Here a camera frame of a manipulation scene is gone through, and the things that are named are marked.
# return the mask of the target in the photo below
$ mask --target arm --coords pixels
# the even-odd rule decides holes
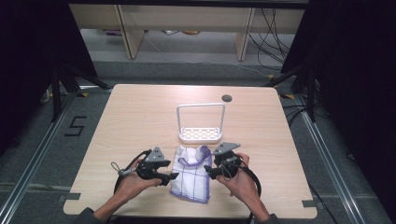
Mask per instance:
[[[245,154],[238,155],[245,163],[242,163],[242,166],[248,165],[249,157]],[[232,179],[226,179],[222,175],[218,175],[216,179],[230,190],[230,196],[235,196],[248,207],[259,223],[278,223],[276,216],[268,213],[254,181],[244,171],[239,170]]]
[[[136,167],[140,160],[137,160],[133,167]],[[144,180],[140,178],[137,173],[132,172],[125,176],[120,182],[120,186],[117,189],[116,193],[98,210],[93,213],[90,212],[90,209],[85,209],[73,222],[74,224],[78,223],[87,223],[82,222],[82,220],[91,220],[89,223],[105,223],[121,206],[128,203],[131,199],[139,195],[143,190],[149,187],[155,187],[161,184],[161,179],[150,179]]]

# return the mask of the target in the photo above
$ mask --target white cloth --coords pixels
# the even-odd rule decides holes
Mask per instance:
[[[212,155],[207,146],[178,147],[172,173],[179,174],[171,181],[171,194],[195,203],[207,203],[210,178],[204,165],[212,166]]]

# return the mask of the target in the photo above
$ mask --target hand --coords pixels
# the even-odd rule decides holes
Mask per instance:
[[[237,155],[243,161],[241,166],[248,166],[249,156],[242,153],[238,153]],[[216,179],[230,190],[230,196],[235,196],[243,202],[258,221],[262,222],[270,218],[257,192],[256,184],[245,171],[239,169],[236,176],[231,179],[225,178],[223,175],[218,175]]]
[[[132,167],[136,167],[140,161],[139,159],[134,162]],[[143,190],[158,186],[161,183],[161,179],[144,180],[136,172],[131,172],[121,180],[116,193],[96,210],[93,215],[102,222],[106,222],[121,206],[128,203],[128,201],[139,195]]]

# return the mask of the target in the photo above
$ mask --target gray carpet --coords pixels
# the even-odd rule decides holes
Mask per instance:
[[[107,84],[147,83],[185,84],[219,86],[262,86],[268,82],[267,75],[278,75],[277,71],[260,66],[236,67],[229,64],[188,64],[188,63],[94,63],[99,77]],[[91,85],[78,80],[81,85]],[[276,89],[279,94],[290,93],[292,78]],[[68,109],[64,122],[57,132],[50,149],[42,161],[28,192],[17,209],[11,223],[70,223],[73,216],[63,212],[61,196],[67,193],[81,165],[96,125],[101,117],[109,93],[89,93],[87,97],[77,97]],[[282,99],[282,105],[296,105],[292,99]],[[7,150],[0,158],[0,202],[3,203],[10,192],[9,183],[18,181],[19,176],[32,157],[41,138],[50,125],[51,103],[40,106],[31,122],[20,134],[20,144]],[[285,115],[295,108],[285,108]],[[364,179],[354,161],[347,159],[347,148],[338,135],[323,107],[316,108],[317,125],[334,156],[342,175],[368,223],[391,223],[381,204]],[[78,124],[84,126],[79,137],[65,136],[75,133],[69,125],[75,116],[85,116]],[[301,116],[290,126],[291,133],[304,167],[308,182],[318,192],[338,223],[350,223],[347,212],[327,173],[318,150]],[[312,220],[282,219],[282,223],[333,223],[329,213],[318,206],[318,216]]]

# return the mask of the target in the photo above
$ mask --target gray floor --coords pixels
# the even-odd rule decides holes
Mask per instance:
[[[121,37],[108,36],[98,30],[81,32],[99,77],[109,84],[260,86],[268,82],[268,76],[279,74],[278,70],[264,68],[261,63],[276,68],[281,66],[281,63],[263,54],[259,61],[258,50],[251,40],[246,59],[238,62],[232,34],[201,32],[198,35],[185,35],[179,32],[166,35],[162,31],[148,31],[137,57],[131,61],[126,57]],[[290,45],[293,35],[280,35],[279,38]],[[280,57],[275,49],[269,50]],[[276,87],[279,94],[290,93],[291,82],[292,78],[279,84]],[[83,80],[80,84],[89,85]],[[73,220],[73,216],[63,212],[62,197],[73,184],[108,96],[108,92],[89,93],[87,97],[74,99],[10,223],[70,223]],[[297,105],[293,99],[281,99],[281,103]],[[0,158],[1,203],[5,202],[50,126],[51,108],[50,103],[40,106],[20,134],[20,144],[9,148]],[[285,108],[285,115],[293,110],[294,108]],[[320,132],[366,223],[391,223],[357,164],[346,157],[347,148],[326,111],[323,107],[317,107],[315,111]],[[66,133],[75,131],[69,128],[74,116],[87,116],[79,121],[85,128],[81,136],[67,137]],[[308,182],[338,223],[351,223],[302,116],[296,117],[290,130]],[[314,195],[314,198],[318,203],[316,218],[283,219],[282,223],[333,223],[318,197]]]

